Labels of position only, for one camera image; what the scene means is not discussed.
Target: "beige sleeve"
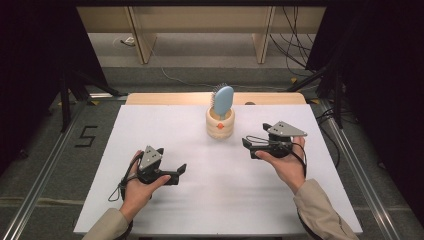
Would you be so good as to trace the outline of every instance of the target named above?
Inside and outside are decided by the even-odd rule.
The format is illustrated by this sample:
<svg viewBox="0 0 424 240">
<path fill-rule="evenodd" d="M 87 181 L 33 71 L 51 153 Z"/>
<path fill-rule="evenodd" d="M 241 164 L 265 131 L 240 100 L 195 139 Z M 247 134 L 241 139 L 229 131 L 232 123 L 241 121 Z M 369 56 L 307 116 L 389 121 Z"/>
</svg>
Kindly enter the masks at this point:
<svg viewBox="0 0 424 240">
<path fill-rule="evenodd" d="M 306 181 L 294 197 L 302 221 L 322 239 L 358 239 L 331 206 L 327 194 L 314 179 Z"/>
<path fill-rule="evenodd" d="M 84 240 L 106 240 L 121 236 L 128 228 L 124 215 L 115 208 L 109 208 L 84 236 Z"/>
</svg>

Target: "light blue object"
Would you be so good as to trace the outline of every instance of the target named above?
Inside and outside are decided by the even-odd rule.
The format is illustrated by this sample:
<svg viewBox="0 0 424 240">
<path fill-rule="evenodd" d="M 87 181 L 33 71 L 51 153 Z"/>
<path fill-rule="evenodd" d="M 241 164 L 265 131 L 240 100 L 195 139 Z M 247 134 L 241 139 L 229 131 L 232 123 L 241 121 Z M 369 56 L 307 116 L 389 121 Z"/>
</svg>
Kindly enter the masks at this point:
<svg viewBox="0 0 424 240">
<path fill-rule="evenodd" d="M 234 89 L 230 86 L 220 88 L 214 95 L 213 110 L 220 116 L 220 120 L 225 119 L 225 113 L 233 105 Z"/>
</svg>

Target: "white table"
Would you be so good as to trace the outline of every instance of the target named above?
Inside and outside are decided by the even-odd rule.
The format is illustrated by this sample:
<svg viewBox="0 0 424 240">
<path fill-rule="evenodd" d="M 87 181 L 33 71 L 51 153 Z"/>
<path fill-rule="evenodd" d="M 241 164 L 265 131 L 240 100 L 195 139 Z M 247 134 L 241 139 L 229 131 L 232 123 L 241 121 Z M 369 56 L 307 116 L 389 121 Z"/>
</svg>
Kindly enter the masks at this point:
<svg viewBox="0 0 424 240">
<path fill-rule="evenodd" d="M 304 233 L 290 189 L 266 162 L 250 159 L 246 135 L 267 138 L 262 123 L 282 120 L 308 133 L 307 178 L 315 178 L 355 233 L 355 216 L 309 105 L 234 105 L 226 140 L 206 133 L 207 105 L 122 106 L 74 232 L 85 234 L 110 207 L 108 197 L 136 150 L 164 148 L 161 169 L 187 163 L 178 186 L 158 189 L 135 217 L 140 236 L 282 236 Z"/>
</svg>

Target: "metal rail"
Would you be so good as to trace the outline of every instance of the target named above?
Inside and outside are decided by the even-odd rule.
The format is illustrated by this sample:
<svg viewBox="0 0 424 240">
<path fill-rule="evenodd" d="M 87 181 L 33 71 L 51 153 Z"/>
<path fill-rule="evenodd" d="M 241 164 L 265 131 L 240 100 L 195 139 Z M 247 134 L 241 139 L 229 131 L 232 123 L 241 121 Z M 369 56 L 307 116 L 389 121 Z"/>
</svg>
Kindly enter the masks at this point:
<svg viewBox="0 0 424 240">
<path fill-rule="evenodd" d="M 330 104 L 328 103 L 328 101 L 323 100 L 322 103 L 323 104 L 321 106 L 323 107 L 324 111 L 330 109 Z M 341 147 L 341 150 L 343 151 L 344 155 L 346 156 L 346 160 L 349 163 L 350 169 L 352 170 L 353 175 L 355 176 L 356 181 L 358 182 L 358 185 L 361 188 L 365 200 L 367 201 L 384 238 L 390 240 L 401 239 L 398 231 L 396 230 L 393 224 L 390 214 L 387 212 L 382 201 L 378 197 L 377 192 L 375 191 L 370 180 L 368 179 L 368 176 L 364 168 L 361 166 L 360 161 L 356 157 L 355 151 L 350 145 L 349 140 L 347 139 L 343 129 L 339 129 L 333 119 L 330 119 L 329 121 L 330 127 L 333 130 L 334 135 L 336 136 L 336 140 L 339 146 Z"/>
<path fill-rule="evenodd" d="M 19 239 L 22 231 L 25 228 L 26 223 L 31 217 L 31 214 L 35 208 L 38 198 L 43 192 L 45 185 L 47 184 L 47 181 L 49 180 L 52 172 L 54 171 L 56 163 L 68 142 L 69 136 L 71 135 L 73 130 L 73 126 L 75 125 L 75 122 L 77 121 L 85 105 L 86 102 L 79 102 L 76 105 L 74 116 L 72 117 L 68 128 L 66 129 L 66 131 L 60 133 L 59 138 L 56 141 L 55 146 L 53 147 L 53 150 L 51 151 L 43 168 L 38 174 L 37 179 L 31 187 L 31 190 L 25 197 L 21 207 L 10 222 L 6 234 L 3 236 L 4 240 Z"/>
</svg>

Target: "hand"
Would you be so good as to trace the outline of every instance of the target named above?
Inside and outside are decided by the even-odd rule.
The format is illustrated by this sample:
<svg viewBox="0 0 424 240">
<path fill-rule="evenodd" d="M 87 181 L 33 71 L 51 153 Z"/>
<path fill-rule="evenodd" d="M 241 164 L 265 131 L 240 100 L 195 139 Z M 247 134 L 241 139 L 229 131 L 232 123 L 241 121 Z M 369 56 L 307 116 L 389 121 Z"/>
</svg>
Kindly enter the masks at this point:
<svg viewBox="0 0 424 240">
<path fill-rule="evenodd" d="M 303 137 L 294 137 L 293 143 L 297 143 L 303 148 L 305 146 L 305 139 Z M 293 144 L 292 150 L 303 159 L 304 154 L 300 146 Z M 256 151 L 255 154 L 260 159 L 269 162 L 275 168 L 280 179 L 290 187 L 294 194 L 297 193 L 297 190 L 305 182 L 305 176 L 303 166 L 295 156 L 289 154 L 283 158 L 276 158 L 264 151 Z"/>
<path fill-rule="evenodd" d="M 140 154 L 141 151 L 137 151 L 134 158 Z M 137 164 L 134 164 L 130 170 L 130 174 L 136 172 Z M 127 183 L 125 200 L 119 211 L 121 211 L 128 223 L 130 223 L 135 215 L 146 206 L 153 192 L 164 185 L 170 178 L 171 176 L 169 175 L 161 176 L 151 184 L 144 184 L 135 178 Z"/>
</svg>

